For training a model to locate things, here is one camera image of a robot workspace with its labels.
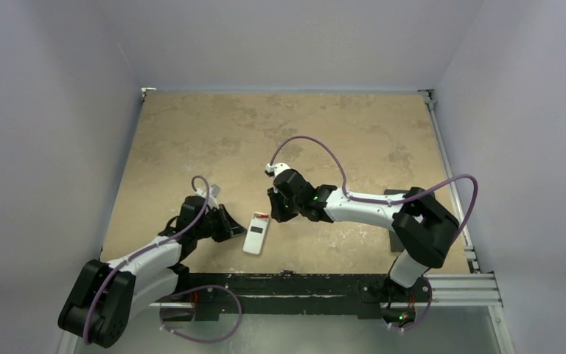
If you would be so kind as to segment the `white red remote control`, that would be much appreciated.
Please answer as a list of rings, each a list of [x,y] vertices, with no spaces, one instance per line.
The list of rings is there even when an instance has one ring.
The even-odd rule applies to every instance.
[[[265,242],[265,235],[270,223],[269,218],[254,218],[251,216],[242,251],[251,255],[260,255]]]

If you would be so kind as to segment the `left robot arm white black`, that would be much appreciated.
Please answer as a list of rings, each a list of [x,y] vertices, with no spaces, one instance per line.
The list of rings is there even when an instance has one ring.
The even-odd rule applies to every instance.
[[[90,260],[81,269],[58,316],[57,326],[90,344],[109,348],[129,320],[158,299],[180,302],[190,292],[189,269],[182,265],[199,240],[217,243],[244,236],[224,205],[205,194],[185,198],[146,246],[109,262]]]

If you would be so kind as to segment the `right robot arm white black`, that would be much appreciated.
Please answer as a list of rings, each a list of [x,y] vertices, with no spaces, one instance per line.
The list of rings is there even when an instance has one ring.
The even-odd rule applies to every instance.
[[[271,217],[279,223],[302,216],[312,222],[353,222],[393,232],[404,250],[384,281],[386,294],[404,299],[426,271],[443,267],[460,223],[434,195],[412,187],[405,193],[369,195],[335,185],[314,187],[286,164],[269,164]]]

